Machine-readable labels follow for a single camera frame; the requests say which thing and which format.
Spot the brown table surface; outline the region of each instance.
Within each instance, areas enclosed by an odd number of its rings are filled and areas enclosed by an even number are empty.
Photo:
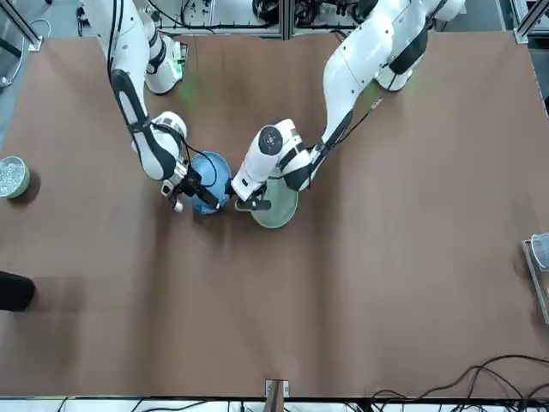
[[[318,139],[334,36],[187,40],[185,82],[149,95],[152,114],[181,114],[235,170],[275,118]],[[549,356],[520,247],[549,229],[549,128],[510,34],[432,35],[274,231],[170,211],[94,39],[46,42],[25,76],[3,155],[41,186],[0,203],[0,269],[39,298],[0,318],[0,393],[261,396],[275,378],[299,397],[419,395],[493,355]],[[549,380],[526,361],[494,369],[523,391]],[[514,396],[486,376],[474,394]]]

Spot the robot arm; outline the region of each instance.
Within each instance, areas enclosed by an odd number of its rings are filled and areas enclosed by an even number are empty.
[[[323,73],[326,127],[309,150],[292,120],[263,127],[253,139],[237,175],[231,182],[241,210],[268,209],[262,203],[269,177],[284,179],[289,188],[310,186],[330,150],[341,140],[353,119],[360,93],[389,58],[394,30],[383,14],[372,16],[355,29],[330,56]]]
[[[173,62],[178,43],[161,37],[132,0],[88,0],[84,7],[105,53],[112,90],[143,171],[153,180],[164,181],[161,193],[176,210],[182,208],[181,193],[197,194],[218,209],[218,200],[181,157],[187,133],[183,120],[173,112],[151,119],[143,99],[145,81],[153,92],[165,93],[181,79]]]
[[[326,127],[312,150],[303,144],[292,120],[265,126],[254,138],[231,191],[237,209],[268,209],[262,200],[269,178],[284,179],[294,191],[311,185],[318,168],[343,138],[357,98],[372,79],[382,88],[402,88],[426,48],[427,21],[451,20],[465,0],[379,0],[330,56],[323,74]],[[274,142],[272,148],[268,142]]]

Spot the metal frame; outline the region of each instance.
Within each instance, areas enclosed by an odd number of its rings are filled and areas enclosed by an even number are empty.
[[[19,50],[17,47],[15,47],[11,43],[1,38],[0,38],[0,49],[4,49],[5,51],[10,52],[17,58],[21,58],[21,50]]]
[[[34,31],[31,25],[25,20],[25,18],[17,11],[14,4],[10,0],[0,0],[0,9],[6,14],[9,20],[16,26],[21,34],[30,43],[29,50],[39,50],[42,44],[42,36]]]
[[[281,36],[283,40],[288,40],[293,36],[293,8],[294,0],[280,0],[279,12],[281,18],[279,22],[281,24]]]
[[[549,10],[549,0],[538,0],[534,6],[522,18],[521,22],[515,28],[516,42],[520,44],[528,43],[528,33],[539,23],[540,18]]]

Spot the black object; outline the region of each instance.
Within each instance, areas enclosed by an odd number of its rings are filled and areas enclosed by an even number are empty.
[[[351,17],[358,24],[361,24],[366,20],[366,17],[370,14],[374,7],[377,6],[379,0],[359,0],[359,4],[352,6],[349,10]]]
[[[34,282],[27,277],[0,272],[0,311],[25,311],[35,292]]]
[[[252,0],[251,9],[254,16],[268,24],[278,24],[278,0]]]
[[[208,187],[202,184],[202,176],[190,165],[187,166],[187,175],[181,183],[173,189],[172,202],[175,204],[177,197],[184,193],[188,197],[196,195],[212,209],[220,208],[220,201],[214,194],[208,190]]]
[[[412,67],[412,64],[414,64],[425,52],[427,48],[427,30],[428,27],[427,24],[425,24],[416,38],[412,40],[412,43],[410,43],[406,49],[391,62],[389,68],[397,75],[406,73],[407,70]]]
[[[295,3],[294,22],[296,27],[307,27],[317,18],[322,4],[314,0],[302,0]]]
[[[17,58],[21,58],[21,50],[19,50],[17,47],[12,45],[11,43],[7,42],[4,39],[0,39],[0,47],[2,47],[4,50],[10,52]]]

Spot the cable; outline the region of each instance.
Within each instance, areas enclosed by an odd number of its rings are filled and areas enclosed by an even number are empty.
[[[343,42],[344,39],[347,38],[347,35],[343,33],[341,30],[332,30],[330,33],[335,33],[335,37],[339,40],[340,43]]]
[[[532,399],[532,397],[538,393],[539,391],[541,391],[542,389],[545,389],[545,388],[549,388],[549,383],[547,384],[543,384],[543,385],[540,385],[536,388],[534,388],[530,393],[527,394],[526,398],[527,399]]]
[[[141,405],[141,403],[143,402],[144,398],[141,398],[139,400],[138,403],[136,403],[136,406],[134,406],[134,408],[131,410],[131,412],[136,412],[137,408],[139,407],[139,405]]]
[[[210,165],[212,165],[212,168],[214,169],[214,182],[211,183],[210,185],[202,185],[206,188],[209,188],[209,187],[212,187],[213,185],[215,185],[217,183],[217,169],[215,168],[215,164],[212,162],[212,160],[206,156],[206,154],[204,152],[202,152],[201,150],[198,150],[196,148],[193,148],[192,146],[190,146],[186,139],[184,138],[183,135],[181,135],[181,133],[179,133],[177,130],[173,129],[172,127],[170,126],[167,126],[165,124],[158,124],[158,123],[151,123],[151,125],[153,126],[153,128],[157,129],[157,130],[160,130],[160,131],[163,131],[165,133],[169,133],[170,135],[172,135],[174,138],[179,138],[181,139],[181,142],[183,143],[183,145],[186,147],[187,149],[187,156],[189,157],[189,162],[190,162],[190,155],[189,155],[189,149],[193,152],[195,152],[196,154],[198,155],[201,155],[201,156],[204,156],[206,158],[206,160],[209,162]]]
[[[185,11],[187,10],[187,6],[189,5],[189,1],[190,0],[187,0],[187,3],[185,3],[185,6],[183,6],[181,8],[181,24],[183,25],[183,27],[187,27],[187,28],[190,28],[190,26],[188,24],[185,23]],[[215,31],[212,30],[211,28],[208,29],[210,32],[212,32],[213,34],[215,34]]]
[[[339,146],[340,144],[342,144],[343,142],[345,142],[345,140],[349,137],[349,135],[351,133],[354,132],[354,130],[360,126],[360,124],[362,122],[364,122],[364,120],[370,116],[370,114],[377,108],[377,106],[379,106],[379,104],[383,101],[383,97],[380,97],[379,99],[377,99],[373,105],[371,105],[371,107],[368,109],[368,111],[365,113],[365,115],[351,128],[350,131],[347,132],[347,134],[339,141],[335,142],[334,144],[330,145],[329,146],[329,150],[332,150],[334,148],[336,148],[337,146]]]
[[[112,18],[111,18],[111,34],[109,35],[109,48],[106,54],[106,72],[111,80],[111,67],[112,67],[112,40],[114,38],[114,27],[117,20],[117,0],[112,0]]]
[[[214,169],[214,182],[210,185],[202,185],[204,187],[212,187],[213,185],[215,185],[217,183],[217,169],[215,169],[215,165],[214,163],[212,162],[212,160],[207,157],[203,152],[201,152],[200,150],[196,150],[195,148],[193,148],[192,146],[190,146],[187,142],[185,142],[185,146],[187,146],[191,151],[199,154],[199,155],[202,155],[206,158],[206,160],[209,162],[210,165],[212,165],[212,168]]]
[[[172,21],[174,23],[173,28],[177,28],[177,25],[184,28],[190,28],[190,29],[197,29],[197,30],[208,30],[212,32],[212,34],[216,34],[214,29],[221,29],[221,28],[268,28],[274,26],[274,23],[265,23],[265,24],[259,24],[259,25],[252,25],[252,24],[217,24],[213,26],[206,26],[205,24],[202,25],[190,25],[185,23],[184,21],[177,21],[170,15],[168,15],[165,11],[160,9],[156,4],[154,4],[151,0],[147,0],[148,4],[153,7],[156,11],[158,11],[161,15],[163,15],[165,18],[167,18],[169,21]]]
[[[48,34],[46,35],[46,38],[49,39],[51,36],[51,24],[46,19],[35,19],[29,22],[29,25],[33,25],[33,23],[43,21],[48,26]],[[25,55],[25,37],[22,36],[21,41],[21,56],[19,57],[19,61],[17,62],[17,66],[15,67],[14,72],[12,73],[11,77],[8,79],[4,76],[1,78],[0,88],[6,88],[7,86],[11,86],[11,84],[14,82],[15,78],[19,74],[19,71],[21,70],[21,66],[23,64],[23,57]]]
[[[157,411],[171,411],[171,412],[180,412],[182,410],[186,410],[189,408],[193,408],[198,405],[203,405],[205,403],[208,403],[209,401],[200,401],[193,403],[191,405],[183,406],[183,408],[150,408],[150,409],[144,409],[141,412],[157,412]]]
[[[46,38],[49,39],[50,36],[51,36],[51,24],[50,24],[50,22],[46,19],[34,19],[34,20],[30,21],[30,24],[32,25],[33,23],[36,23],[38,21],[42,21],[48,26],[48,34],[46,35]]]
[[[525,355],[525,354],[504,354],[504,355],[500,355],[500,356],[496,356],[494,358],[491,358],[489,360],[486,360],[484,363],[482,363],[481,365],[476,365],[476,366],[472,366],[472,367],[468,367],[467,370],[454,382],[452,382],[451,384],[448,384],[448,385],[443,385],[443,386],[436,386],[434,388],[431,388],[430,390],[426,391],[425,393],[423,393],[422,395],[420,395],[419,397],[403,397],[402,395],[398,395],[399,397],[397,398],[389,398],[389,399],[385,399],[384,402],[383,402],[383,406],[382,408],[380,409],[381,411],[383,411],[383,408],[388,404],[388,403],[391,403],[393,402],[394,400],[400,400],[402,402],[417,402],[421,399],[423,399],[424,397],[427,397],[429,395],[431,395],[433,392],[436,392],[436,391],[446,391],[456,385],[458,385],[460,382],[462,382],[466,377],[467,375],[472,372],[473,370],[476,369],[476,372],[475,372],[475,375],[473,377],[473,380],[472,380],[472,386],[471,388],[469,389],[469,392],[468,392],[468,395],[466,397],[466,399],[470,399],[471,398],[471,395],[473,394],[473,390],[474,390],[474,383],[476,382],[476,379],[478,378],[479,374],[480,374],[480,371],[482,370],[486,370],[486,371],[490,371],[492,374],[494,375],[497,375],[498,377],[500,377],[498,374],[496,374],[494,371],[486,368],[487,365],[490,365],[491,363],[493,362],[496,362],[496,361],[500,361],[500,360],[503,360],[503,359],[523,359],[523,360],[527,360],[527,361],[532,361],[532,362],[538,362],[538,363],[542,363],[542,364],[545,364],[545,365],[549,365],[549,360],[546,360],[546,359],[542,359],[542,358],[537,358],[537,357],[534,357],[534,356],[528,356],[528,355]],[[515,391],[517,391],[519,394],[520,394],[520,391],[518,391],[514,386],[512,386],[513,389]],[[394,391],[390,391],[390,390],[380,390],[380,391],[377,391],[373,396],[372,398],[375,399],[379,394],[381,393],[384,393],[384,392],[388,392],[388,393],[396,393]]]
[[[67,402],[68,399],[69,399],[69,397],[66,397],[66,398],[61,402],[61,404],[59,405],[59,408],[57,408],[57,412],[61,412],[61,409],[63,409],[63,406],[65,405],[65,403]]]

